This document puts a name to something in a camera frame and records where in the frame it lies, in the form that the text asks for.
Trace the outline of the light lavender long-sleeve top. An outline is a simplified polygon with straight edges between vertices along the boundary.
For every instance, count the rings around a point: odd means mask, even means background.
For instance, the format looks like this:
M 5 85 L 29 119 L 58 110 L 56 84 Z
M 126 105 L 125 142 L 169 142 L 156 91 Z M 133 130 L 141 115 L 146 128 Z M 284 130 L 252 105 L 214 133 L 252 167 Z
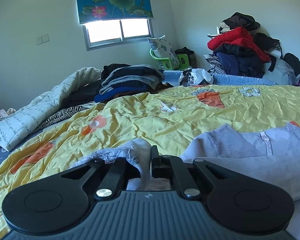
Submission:
M 128 182 L 128 190 L 168 190 L 167 179 L 155 179 L 151 174 L 150 150 L 148 142 L 134 139 L 117 148 L 98 150 L 73 165 L 98 158 L 112 163 L 123 157 L 141 174 L 139 179 Z M 197 158 L 276 185 L 288 192 L 293 200 L 300 199 L 300 127 L 293 123 L 255 133 L 239 133 L 231 126 L 223 125 L 195 137 L 181 155 L 185 163 Z

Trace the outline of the dark navy clothes pile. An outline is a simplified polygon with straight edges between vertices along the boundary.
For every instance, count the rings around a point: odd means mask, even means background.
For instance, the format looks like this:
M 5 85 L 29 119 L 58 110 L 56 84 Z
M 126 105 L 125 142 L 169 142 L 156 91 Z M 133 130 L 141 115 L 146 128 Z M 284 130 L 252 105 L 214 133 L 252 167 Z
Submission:
M 228 75 L 261 78 L 264 75 L 263 64 L 270 62 L 270 57 L 251 48 L 224 43 L 213 51 Z

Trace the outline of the white printed quilt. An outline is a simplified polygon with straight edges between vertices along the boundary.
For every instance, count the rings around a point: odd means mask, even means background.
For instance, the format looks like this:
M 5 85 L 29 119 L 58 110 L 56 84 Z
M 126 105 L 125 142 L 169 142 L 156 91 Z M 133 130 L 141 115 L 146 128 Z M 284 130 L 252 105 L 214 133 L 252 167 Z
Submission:
M 14 149 L 31 134 L 45 119 L 56 113 L 62 101 L 72 92 L 101 77 L 101 71 L 94 67 L 84 67 L 74 72 L 50 91 L 40 94 L 28 105 L 15 113 L 0 118 L 0 146 L 6 151 Z

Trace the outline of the yellow carrot-print bed cover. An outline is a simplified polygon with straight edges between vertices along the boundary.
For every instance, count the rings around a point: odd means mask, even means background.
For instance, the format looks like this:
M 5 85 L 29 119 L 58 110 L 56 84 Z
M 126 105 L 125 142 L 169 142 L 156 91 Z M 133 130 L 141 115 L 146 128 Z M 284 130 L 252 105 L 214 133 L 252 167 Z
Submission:
M 9 231 L 1 211 L 6 194 L 96 150 L 141 138 L 161 154 L 180 156 L 196 136 L 222 125 L 260 132 L 289 123 L 300 126 L 300 87 L 174 87 L 99 103 L 39 133 L 0 164 L 0 239 Z

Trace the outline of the white plastic bag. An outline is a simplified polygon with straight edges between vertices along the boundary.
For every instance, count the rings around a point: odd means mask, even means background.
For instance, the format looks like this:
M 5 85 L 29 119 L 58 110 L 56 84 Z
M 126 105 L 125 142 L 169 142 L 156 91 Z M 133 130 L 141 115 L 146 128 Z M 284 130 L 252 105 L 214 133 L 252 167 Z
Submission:
M 201 68 L 188 68 L 182 72 L 179 77 L 179 85 L 189 86 L 201 86 L 212 85 L 213 76 L 205 69 Z

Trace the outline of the grey plastic-wrapped bundle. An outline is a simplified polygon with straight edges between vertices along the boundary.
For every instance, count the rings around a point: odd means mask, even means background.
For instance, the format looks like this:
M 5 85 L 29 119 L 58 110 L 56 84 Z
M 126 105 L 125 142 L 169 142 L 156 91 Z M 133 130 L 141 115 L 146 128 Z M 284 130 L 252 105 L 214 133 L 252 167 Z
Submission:
M 277 59 L 272 72 L 269 70 L 270 67 L 270 62 L 263 65 L 263 79 L 272 81 L 278 85 L 293 85 L 295 83 L 294 70 L 285 61 Z

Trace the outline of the light blue knitted blanket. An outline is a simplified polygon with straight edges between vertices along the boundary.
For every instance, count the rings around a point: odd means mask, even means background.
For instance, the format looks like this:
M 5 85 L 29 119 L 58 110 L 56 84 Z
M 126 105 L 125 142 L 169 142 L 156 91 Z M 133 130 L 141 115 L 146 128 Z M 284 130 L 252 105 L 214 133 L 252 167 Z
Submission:
M 169 83 L 172 86 L 179 86 L 179 77 L 182 71 L 178 70 L 165 70 L 163 75 L 165 76 L 164 82 Z M 277 83 L 269 81 L 266 79 L 259 79 L 255 77 L 245 77 L 245 76 L 234 76 L 226 74 L 211 74 L 213 77 L 214 85 L 221 86 L 254 86 L 254 85 L 266 85 L 273 86 Z

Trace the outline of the green plastic chair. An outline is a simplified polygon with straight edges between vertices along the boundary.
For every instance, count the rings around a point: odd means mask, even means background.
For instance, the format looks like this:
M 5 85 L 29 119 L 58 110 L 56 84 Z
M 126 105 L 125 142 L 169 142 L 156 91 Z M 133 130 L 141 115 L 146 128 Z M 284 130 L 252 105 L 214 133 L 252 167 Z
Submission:
M 186 54 L 177 54 L 177 58 L 179 61 L 178 66 L 173 66 L 172 61 L 168 57 L 159 58 L 154 55 L 154 52 L 152 49 L 149 50 L 150 56 L 158 62 L 159 68 L 161 70 L 185 70 L 187 68 L 190 68 L 190 62 L 189 58 Z

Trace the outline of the black backpack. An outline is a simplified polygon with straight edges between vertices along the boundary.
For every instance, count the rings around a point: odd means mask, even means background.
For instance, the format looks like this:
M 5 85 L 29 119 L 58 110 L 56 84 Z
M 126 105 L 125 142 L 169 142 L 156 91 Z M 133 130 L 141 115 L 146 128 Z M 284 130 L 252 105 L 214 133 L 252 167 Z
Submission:
M 292 53 L 286 53 L 283 60 L 289 64 L 294 70 L 294 75 L 296 77 L 296 84 L 300 84 L 300 60 Z

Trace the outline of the red puffer jacket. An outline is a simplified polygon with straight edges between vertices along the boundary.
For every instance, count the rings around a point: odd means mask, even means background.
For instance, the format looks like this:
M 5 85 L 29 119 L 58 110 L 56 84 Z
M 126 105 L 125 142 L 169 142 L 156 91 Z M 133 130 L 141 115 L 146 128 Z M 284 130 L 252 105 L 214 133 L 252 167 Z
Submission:
M 212 38 L 207 47 L 210 50 L 216 50 L 223 44 L 231 44 L 251 49 L 263 62 L 269 62 L 270 56 L 261 48 L 259 48 L 250 33 L 243 27 L 237 27 L 231 31 L 220 34 Z

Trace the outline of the floral white cushion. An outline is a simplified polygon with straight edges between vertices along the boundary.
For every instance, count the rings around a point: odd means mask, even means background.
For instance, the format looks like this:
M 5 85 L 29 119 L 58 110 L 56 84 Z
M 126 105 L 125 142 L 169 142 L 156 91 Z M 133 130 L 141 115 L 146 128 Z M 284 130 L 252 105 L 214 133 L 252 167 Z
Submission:
M 178 58 L 166 36 L 147 38 L 154 55 L 159 58 L 168 57 L 171 59 L 173 66 L 178 66 Z

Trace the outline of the black patterned garment on pile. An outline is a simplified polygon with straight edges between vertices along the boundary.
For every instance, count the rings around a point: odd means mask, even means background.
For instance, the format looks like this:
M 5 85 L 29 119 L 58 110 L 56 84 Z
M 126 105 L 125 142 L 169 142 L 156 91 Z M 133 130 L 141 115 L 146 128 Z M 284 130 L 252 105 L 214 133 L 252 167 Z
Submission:
M 240 12 L 234 13 L 231 17 L 223 20 L 231 30 L 242 27 L 247 31 L 257 30 L 261 25 L 255 21 L 253 16 L 245 15 Z

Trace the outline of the lotus print roller blind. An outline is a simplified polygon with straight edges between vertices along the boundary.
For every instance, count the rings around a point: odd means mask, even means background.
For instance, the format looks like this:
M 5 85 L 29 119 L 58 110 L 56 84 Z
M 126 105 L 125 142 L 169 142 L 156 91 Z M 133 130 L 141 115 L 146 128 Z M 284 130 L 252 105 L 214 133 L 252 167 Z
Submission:
M 76 0 L 80 24 L 125 18 L 152 18 L 150 0 Z

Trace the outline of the white wall switch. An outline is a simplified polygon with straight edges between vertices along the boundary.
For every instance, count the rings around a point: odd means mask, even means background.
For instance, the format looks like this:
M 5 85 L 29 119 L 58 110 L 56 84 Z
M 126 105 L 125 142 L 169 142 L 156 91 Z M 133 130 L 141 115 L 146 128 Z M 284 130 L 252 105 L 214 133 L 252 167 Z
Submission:
M 40 37 L 36 38 L 36 45 L 44 44 L 44 43 L 49 42 L 49 41 L 50 41 L 49 35 L 46 34 L 46 35 L 43 35 L 43 36 L 40 36 Z

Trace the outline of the window with metal frame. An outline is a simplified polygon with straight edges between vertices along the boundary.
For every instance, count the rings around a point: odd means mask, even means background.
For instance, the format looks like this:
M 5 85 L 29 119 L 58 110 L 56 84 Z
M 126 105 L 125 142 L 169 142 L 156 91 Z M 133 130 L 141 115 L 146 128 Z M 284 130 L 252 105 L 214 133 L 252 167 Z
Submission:
M 84 24 L 83 30 L 87 50 L 143 42 L 153 36 L 151 20 L 146 18 L 95 21 Z

